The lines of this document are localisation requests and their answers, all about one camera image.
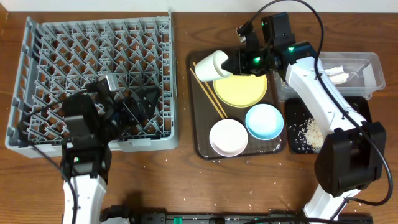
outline cable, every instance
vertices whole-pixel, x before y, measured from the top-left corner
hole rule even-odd
[[[326,223],[326,224],[346,224],[334,220],[326,220],[322,218],[308,218],[308,217],[268,217],[268,218],[260,218],[257,220],[252,220],[244,224],[258,224],[258,223],[271,223],[271,222],[295,222],[295,223],[317,222],[317,223]]]
[[[77,216],[77,210],[78,210],[78,204],[77,204],[77,197],[76,197],[75,189],[73,188],[72,183],[71,183],[70,180],[66,177],[66,175],[63,173],[63,171],[61,170],[61,168],[59,168],[59,166],[58,166],[51,158],[49,158],[48,155],[46,155],[44,152],[42,152],[42,151],[41,151],[38,147],[36,147],[34,144],[30,143],[30,142],[28,141],[27,137],[26,137],[26,138],[23,138],[23,137],[22,137],[22,135],[23,135],[23,125],[22,125],[22,123],[23,123],[23,121],[29,121],[30,118],[31,118],[33,115],[35,115],[35,114],[37,114],[37,113],[39,113],[39,112],[43,112],[43,111],[45,111],[46,109],[48,109],[48,108],[50,108],[50,107],[52,107],[52,106],[55,106],[55,105],[57,105],[57,104],[59,104],[59,103],[63,103],[63,102],[65,102],[67,99],[69,99],[69,98],[71,98],[71,97],[73,97],[73,96],[82,94],[82,93],[86,93],[87,91],[88,91],[88,90],[78,91],[78,92],[76,92],[76,93],[70,95],[68,98],[66,98],[66,99],[64,99],[64,100],[60,100],[60,101],[58,101],[58,102],[54,102],[54,103],[51,103],[51,104],[49,104],[49,105],[47,105],[47,106],[44,106],[44,107],[42,107],[42,108],[40,108],[40,109],[37,109],[37,110],[31,112],[30,114],[28,114],[25,118],[22,118],[22,119],[18,122],[18,125],[17,125],[17,129],[18,129],[18,131],[19,131],[19,134],[21,135],[21,141],[25,142],[28,146],[32,146],[32,147],[33,147],[33,150],[35,150],[35,151],[38,152],[42,157],[44,157],[46,160],[48,160],[48,161],[59,171],[59,173],[61,173],[62,179],[68,184],[68,186],[69,186],[69,188],[70,188],[70,191],[71,191],[71,193],[72,193],[72,198],[73,198],[72,224],[75,224],[75,223],[76,223],[76,216]]]
[[[275,3],[281,2],[281,1],[296,1],[299,3],[304,4],[305,6],[307,6],[315,15],[315,17],[318,19],[320,28],[321,28],[321,39],[320,39],[320,43],[319,43],[319,48],[317,51],[317,56],[315,57],[315,61],[314,61],[314,67],[315,67],[315,74],[317,79],[319,80],[321,86],[323,87],[323,89],[325,90],[325,92],[327,93],[327,95],[330,97],[330,99],[332,100],[332,102],[337,106],[337,108],[343,113],[343,116],[345,118],[348,119],[349,122],[351,122],[355,128],[357,128],[359,130],[359,132],[364,136],[364,138],[370,143],[370,145],[375,148],[378,156],[380,157],[383,166],[386,170],[386,174],[387,174],[387,179],[388,179],[388,184],[389,184],[389,188],[388,188],[388,192],[386,197],[381,200],[380,202],[368,202],[366,200],[362,200],[362,199],[358,199],[358,198],[354,198],[354,197],[346,197],[343,200],[343,203],[339,206],[340,211],[344,208],[345,204],[348,203],[349,200],[355,201],[355,202],[359,202],[359,203],[363,203],[365,205],[371,205],[371,206],[380,206],[380,205],[384,205],[385,203],[387,203],[391,196],[392,196],[392,191],[393,191],[393,181],[392,181],[392,175],[391,175],[391,171],[390,171],[390,167],[388,166],[388,163],[386,161],[386,159],[384,158],[384,156],[381,154],[379,148],[376,146],[376,144],[374,143],[374,141],[369,137],[369,135],[366,133],[366,131],[359,125],[357,124],[353,118],[351,118],[348,115],[348,112],[344,110],[344,108],[337,102],[337,100],[335,99],[335,97],[330,93],[329,89],[326,87],[325,83],[323,82],[322,78],[321,78],[321,74],[318,71],[318,60],[319,60],[319,54],[321,52],[322,49],[322,45],[323,45],[323,36],[324,36],[324,29],[323,29],[323,22],[319,16],[319,14],[316,12],[316,10],[314,10],[314,8],[312,6],[310,6],[308,3],[301,1],[301,0],[275,0],[272,1],[268,4],[266,4],[265,6],[263,6],[260,10],[258,10],[255,15],[247,22],[245,23],[245,25],[247,26],[248,24],[250,24],[266,7],[273,5]]]

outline clear plastic container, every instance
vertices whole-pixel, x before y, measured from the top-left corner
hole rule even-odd
[[[380,60],[372,52],[321,52],[320,59],[324,69],[343,66],[348,73],[347,82],[336,85],[343,96],[362,96],[370,99],[376,90],[386,87]],[[282,81],[278,73],[274,73],[279,101],[299,97],[292,87]]]

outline black tray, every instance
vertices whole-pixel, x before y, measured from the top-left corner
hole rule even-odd
[[[356,110],[360,115],[362,115],[367,122],[372,123],[371,113],[369,111],[368,101],[362,96],[348,96],[344,97],[347,103]],[[306,120],[313,118],[308,108],[305,106],[301,98],[290,98],[285,102],[285,119],[287,126],[287,139],[289,142],[289,148],[291,151],[299,154],[313,154],[310,145],[296,142],[296,139],[303,137],[303,134],[299,134],[300,125]]]
[[[193,62],[198,63],[203,58],[212,54],[213,50],[196,50],[192,52],[187,58],[187,78],[190,90],[190,106],[192,112],[192,126],[193,126],[193,140],[195,144],[195,150],[197,154],[203,159],[222,159],[224,156],[219,155],[215,152],[209,143],[209,133],[210,129],[213,127],[217,121],[221,118],[217,111],[214,109],[210,100],[207,98],[205,92],[201,89],[200,85],[196,81],[195,77],[191,74],[190,68],[195,71]],[[234,49],[221,49],[227,54],[233,53]],[[275,106],[278,110],[279,100],[275,88],[274,76],[273,74],[267,74],[268,86],[264,97],[259,103],[267,103]],[[213,82],[208,82],[209,86],[212,88],[213,92]],[[247,108],[235,108],[227,105],[219,99],[222,107],[224,108],[229,119],[235,119],[244,125],[244,119],[246,113],[251,107]],[[238,156],[253,156],[258,154],[274,154],[283,150],[286,146],[287,137],[285,133],[285,128],[282,130],[281,134],[275,139],[270,141],[261,141],[252,137],[249,133],[249,142],[245,150]]]

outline dish rack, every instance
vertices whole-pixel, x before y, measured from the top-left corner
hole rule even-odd
[[[22,116],[65,99],[86,83],[115,73],[119,89],[137,91],[157,86],[161,97],[155,116],[109,143],[111,150],[151,151],[178,145],[177,86],[171,12],[164,17],[99,21],[48,22],[27,18],[17,70],[6,147],[27,157],[39,157],[19,140]],[[104,113],[96,104],[98,113]],[[61,104],[33,115],[23,124],[28,140],[49,156],[61,156],[69,133]]]

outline wooden chopstick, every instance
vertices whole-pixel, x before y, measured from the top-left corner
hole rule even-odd
[[[195,72],[192,70],[192,68],[189,68],[193,74],[193,76],[196,78],[196,80],[198,81],[201,89],[206,93],[206,96],[209,98],[209,100],[211,101],[211,104],[213,104],[214,108],[216,108],[218,114],[220,115],[220,117],[222,119],[225,119],[224,115],[221,113],[221,111],[218,109],[218,107],[216,106],[216,104],[214,103],[213,99],[211,99],[211,96],[209,95],[209,93],[206,91],[205,87],[201,84],[201,81],[199,80],[199,78],[197,77],[197,75],[195,74]]]
[[[206,85],[207,89],[209,89],[209,92],[210,92],[211,95],[213,96],[213,98],[214,98],[214,100],[216,101],[217,105],[220,107],[220,110],[221,110],[221,112],[223,112],[225,118],[228,118],[228,116],[227,116],[226,113],[225,113],[224,108],[221,106],[221,103],[218,101],[216,95],[213,93],[213,90],[211,90],[209,84],[207,84],[207,82],[205,82],[205,85]]]

